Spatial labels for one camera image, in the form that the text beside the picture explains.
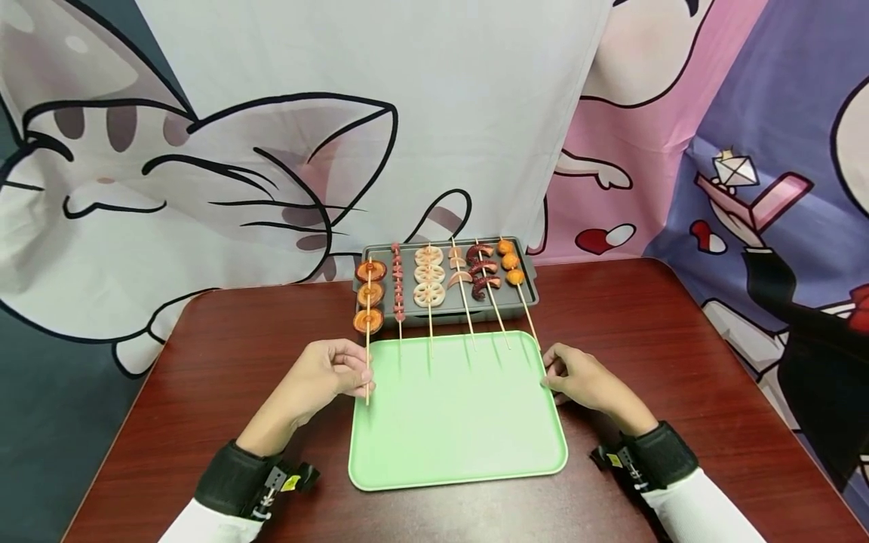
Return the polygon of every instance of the black wrist strap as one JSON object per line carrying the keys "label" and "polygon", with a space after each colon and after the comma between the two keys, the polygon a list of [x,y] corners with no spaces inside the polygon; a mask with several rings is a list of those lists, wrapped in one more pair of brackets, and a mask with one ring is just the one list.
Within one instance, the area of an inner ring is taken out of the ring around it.
{"label": "black wrist strap", "polygon": [[224,445],[196,486],[196,501],[208,509],[248,518],[264,491],[272,468],[281,455],[260,457],[240,449],[235,440]]}
{"label": "black wrist strap", "polygon": [[665,420],[648,434],[622,434],[619,446],[598,447],[592,459],[599,467],[625,468],[641,492],[667,488],[700,467],[697,456]]}

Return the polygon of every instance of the printed backdrop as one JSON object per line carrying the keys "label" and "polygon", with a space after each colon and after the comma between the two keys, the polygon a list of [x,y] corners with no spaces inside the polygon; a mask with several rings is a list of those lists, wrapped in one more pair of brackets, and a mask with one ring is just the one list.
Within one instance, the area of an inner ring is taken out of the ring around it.
{"label": "printed backdrop", "polygon": [[869,526],[869,6],[508,4],[0,0],[0,540],[193,296],[503,232],[667,262]]}

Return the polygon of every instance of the red bow tie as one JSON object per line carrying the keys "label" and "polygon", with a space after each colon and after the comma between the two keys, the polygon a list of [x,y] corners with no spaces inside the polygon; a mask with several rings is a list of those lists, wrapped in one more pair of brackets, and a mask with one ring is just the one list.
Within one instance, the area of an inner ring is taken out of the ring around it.
{"label": "red bow tie", "polygon": [[848,326],[861,334],[869,335],[869,284],[851,291],[854,310],[848,317]]}

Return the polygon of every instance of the mint green tray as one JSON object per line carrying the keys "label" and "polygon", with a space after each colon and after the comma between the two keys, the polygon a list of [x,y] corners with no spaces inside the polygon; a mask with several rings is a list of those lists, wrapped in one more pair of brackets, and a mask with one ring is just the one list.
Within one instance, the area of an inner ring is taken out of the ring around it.
{"label": "mint green tray", "polygon": [[353,412],[348,472],[364,491],[558,473],[567,443],[525,332],[371,344],[377,389]]}

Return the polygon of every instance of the wooden table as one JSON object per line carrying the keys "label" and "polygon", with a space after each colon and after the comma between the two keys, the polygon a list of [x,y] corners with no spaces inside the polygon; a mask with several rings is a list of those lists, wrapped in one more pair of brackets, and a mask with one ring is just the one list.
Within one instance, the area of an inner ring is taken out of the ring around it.
{"label": "wooden table", "polygon": [[[866,541],[866,533],[665,265],[540,268],[541,343],[597,357],[669,420],[769,541]],[[156,541],[213,453],[237,436],[302,348],[355,337],[349,283],[203,295],[184,310],[73,522],[67,543]],[[523,320],[511,328],[527,329]],[[475,329],[496,330],[497,324]],[[438,334],[463,328],[442,327]],[[427,330],[408,331],[408,336]],[[353,403],[342,397],[294,437],[321,472],[266,541],[653,541],[610,473],[587,457],[588,413],[563,407],[570,449],[552,477],[362,493],[347,476]]]}

